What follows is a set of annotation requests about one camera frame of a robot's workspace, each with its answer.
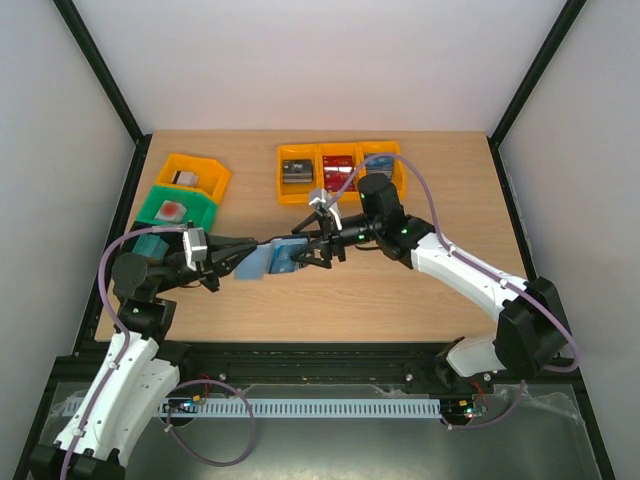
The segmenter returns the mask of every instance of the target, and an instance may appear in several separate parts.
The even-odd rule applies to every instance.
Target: white wall
[[[640,3],[591,1],[502,148],[619,479],[638,478]]]
[[[53,2],[0,14],[0,478],[68,355],[133,152]]]
[[[76,0],[142,129],[482,130],[564,0]]]

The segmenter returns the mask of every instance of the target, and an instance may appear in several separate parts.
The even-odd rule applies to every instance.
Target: red item
[[[349,178],[348,173],[342,172],[327,172],[324,174],[324,188],[329,192],[337,192],[340,190],[344,182]],[[347,192],[355,192],[356,187],[353,185],[353,182],[349,184],[346,191]]]
[[[334,155],[322,157],[324,168],[324,188],[329,192],[337,192],[347,181],[353,171],[353,157],[350,155]],[[355,192],[356,188],[351,182],[347,192]]]
[[[165,217],[173,217],[180,210],[180,205],[175,202],[167,202],[160,209],[160,213]]]

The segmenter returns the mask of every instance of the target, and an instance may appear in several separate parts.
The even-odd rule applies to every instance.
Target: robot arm
[[[130,252],[116,259],[113,291],[120,300],[118,318],[129,331],[126,352],[116,363],[126,342],[125,333],[117,331],[76,415],[53,446],[38,445],[32,453],[35,480],[59,478],[67,452],[71,452],[69,480],[124,479],[138,438],[179,383],[188,349],[165,341],[176,304],[157,294],[194,281],[215,292],[219,278],[257,246],[250,238],[209,236],[201,228],[159,235],[169,244],[162,260]]]
[[[535,376],[566,344],[566,340],[529,302],[506,288],[507,282],[525,291],[547,308],[566,328],[566,317],[554,285],[543,277],[531,282],[509,275],[453,246],[470,263],[479,264],[499,281],[472,268],[446,249],[433,225],[406,215],[395,186],[384,174],[365,176],[358,183],[363,214],[340,218],[336,204],[324,208],[328,195],[312,194],[315,212],[298,225],[302,231],[314,221],[316,238],[294,254],[303,265],[331,268],[337,256],[346,259],[345,247],[374,241],[382,252],[407,268],[427,273],[455,289],[484,310],[496,322],[489,335],[462,338],[446,352],[448,375],[469,377],[476,373],[509,370],[520,378]]]

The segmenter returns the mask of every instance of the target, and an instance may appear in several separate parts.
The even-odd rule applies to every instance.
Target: gray floor
[[[523,400],[504,423],[468,432],[447,431],[437,420],[262,419],[254,452],[242,464],[229,468],[192,460],[154,419],[133,452],[127,480],[600,478],[570,387],[538,386],[530,391],[534,398]],[[489,396],[491,411],[499,413],[513,393],[509,387]],[[372,387],[260,386],[248,396],[379,395]],[[52,418],[43,440],[50,440],[60,428],[61,419]],[[224,461],[243,450],[248,432],[249,423],[244,419],[201,418],[187,425],[182,435],[201,455]]]

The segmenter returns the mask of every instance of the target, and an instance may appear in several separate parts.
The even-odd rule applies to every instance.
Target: plastic bin
[[[394,141],[380,141],[380,142],[358,142],[358,149],[360,154],[360,162],[364,162],[365,156],[371,153],[395,153],[401,155],[400,145]],[[363,171],[366,174],[367,167],[365,166]],[[407,171],[402,162],[394,160],[393,162],[393,175],[391,181],[398,190],[398,196],[400,200],[404,199],[407,193]]]
[[[195,173],[198,176],[196,186],[185,187],[171,183],[179,170]],[[171,153],[156,178],[156,185],[185,192],[197,192],[216,205],[220,205],[230,179],[231,172],[213,158]]]
[[[161,187],[155,185],[151,188],[149,196],[145,200],[136,221],[149,223],[151,225],[172,225],[170,222],[163,222],[155,219],[156,213],[160,210],[165,200],[178,202],[184,205],[187,212],[180,222],[192,221],[196,227],[202,227],[205,231],[211,229],[216,216],[218,206],[209,197],[194,189]]]
[[[370,153],[400,154],[400,146],[395,141],[348,142],[348,143],[318,143],[301,145],[280,145],[277,153],[276,188],[278,202],[282,205],[307,204],[309,193],[314,188],[325,188],[322,157],[348,155],[353,158],[353,165],[357,167],[364,161],[364,155]],[[283,183],[282,166],[284,160],[309,159],[313,162],[313,182],[311,183]],[[358,181],[366,175],[366,167],[358,172],[354,179],[355,192],[345,192],[340,202],[356,202],[360,200]],[[406,169],[401,162],[394,162],[391,181],[398,190],[398,196],[403,199],[407,190]]]
[[[313,164],[313,181],[311,183],[284,183],[282,181],[282,166],[285,160],[311,160]],[[322,162],[318,157],[318,145],[280,145],[278,147],[278,173],[276,175],[276,189],[278,202],[283,205],[307,204],[309,193],[314,188],[322,186]]]

